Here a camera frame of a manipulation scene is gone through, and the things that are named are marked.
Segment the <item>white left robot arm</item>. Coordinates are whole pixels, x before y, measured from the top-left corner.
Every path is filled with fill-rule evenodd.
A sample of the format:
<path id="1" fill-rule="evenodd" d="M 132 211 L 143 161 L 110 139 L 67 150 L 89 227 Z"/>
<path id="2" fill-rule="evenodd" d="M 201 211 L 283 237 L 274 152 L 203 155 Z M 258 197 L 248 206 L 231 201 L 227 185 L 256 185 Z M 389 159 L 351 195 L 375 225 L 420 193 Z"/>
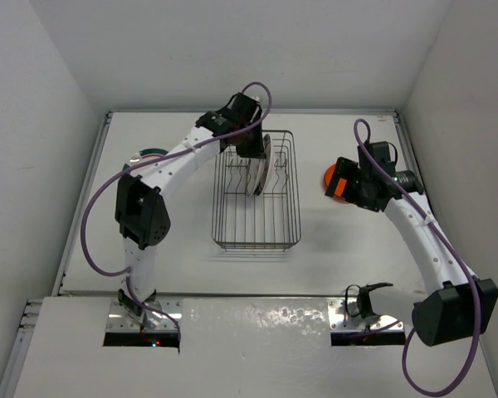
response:
<path id="1" fill-rule="evenodd" d="M 124 286 L 118 300 L 136 318 L 155 295 L 157 245 L 171 220 L 168 199 L 203 164 L 233 146 L 245 158 L 265 157 L 260 100 L 234 94 L 227 104 L 198 118 L 189 133 L 167 154 L 142 168 L 130 167 L 117 184 L 115 219 L 124 243 Z"/>

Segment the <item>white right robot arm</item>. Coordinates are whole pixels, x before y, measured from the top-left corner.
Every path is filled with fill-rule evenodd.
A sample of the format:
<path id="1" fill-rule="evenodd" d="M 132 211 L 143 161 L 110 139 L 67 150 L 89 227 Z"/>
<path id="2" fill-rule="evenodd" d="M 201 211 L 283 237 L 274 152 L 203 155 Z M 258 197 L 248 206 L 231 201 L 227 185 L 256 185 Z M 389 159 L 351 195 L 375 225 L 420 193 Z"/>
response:
<path id="1" fill-rule="evenodd" d="M 398 153 L 386 141 L 358 148 L 358 160 L 340 157 L 324 174 L 325 194 L 365 210 L 382 212 L 397 228 L 422 276 L 424 298 L 399 294 L 393 284 L 359 288 L 352 317 L 370 318 L 376 306 L 408 320 L 429 347 L 483 334 L 490 322 L 498 288 L 460 267 L 443 241 L 417 175 L 396 168 Z"/>

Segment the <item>white floral plate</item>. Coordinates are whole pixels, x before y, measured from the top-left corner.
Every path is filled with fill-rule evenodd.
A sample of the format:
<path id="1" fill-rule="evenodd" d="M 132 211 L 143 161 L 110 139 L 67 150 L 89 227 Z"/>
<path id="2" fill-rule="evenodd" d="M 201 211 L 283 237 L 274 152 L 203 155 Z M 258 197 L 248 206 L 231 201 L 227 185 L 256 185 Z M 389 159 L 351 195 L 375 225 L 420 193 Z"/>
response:
<path id="1" fill-rule="evenodd" d="M 266 179 L 266 160 L 264 158 L 250 158 L 247 169 L 246 195 L 260 195 L 264 189 Z"/>

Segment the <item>teal rimmed plate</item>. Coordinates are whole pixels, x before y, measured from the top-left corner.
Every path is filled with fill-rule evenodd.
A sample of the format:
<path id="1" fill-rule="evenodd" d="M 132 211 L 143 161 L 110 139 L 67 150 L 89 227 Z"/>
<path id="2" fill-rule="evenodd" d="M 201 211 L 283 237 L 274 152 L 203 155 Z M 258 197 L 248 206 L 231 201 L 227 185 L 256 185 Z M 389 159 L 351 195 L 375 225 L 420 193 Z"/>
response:
<path id="1" fill-rule="evenodd" d="M 135 164 L 142 163 L 151 158 L 161 158 L 168 153 L 167 150 L 162 148 L 145 148 L 133 154 L 130 159 L 122 167 L 123 170 L 134 166 Z"/>

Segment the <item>orange plate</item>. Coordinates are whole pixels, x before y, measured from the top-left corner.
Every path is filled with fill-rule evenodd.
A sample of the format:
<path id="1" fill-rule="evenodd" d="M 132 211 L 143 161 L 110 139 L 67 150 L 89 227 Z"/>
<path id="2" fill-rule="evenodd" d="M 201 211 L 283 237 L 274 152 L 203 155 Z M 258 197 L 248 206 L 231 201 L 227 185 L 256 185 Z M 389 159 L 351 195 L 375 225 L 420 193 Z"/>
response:
<path id="1" fill-rule="evenodd" d="M 323 177 L 325 196 L 343 203 L 351 202 L 352 182 L 352 172 L 349 166 L 341 163 L 330 166 Z"/>

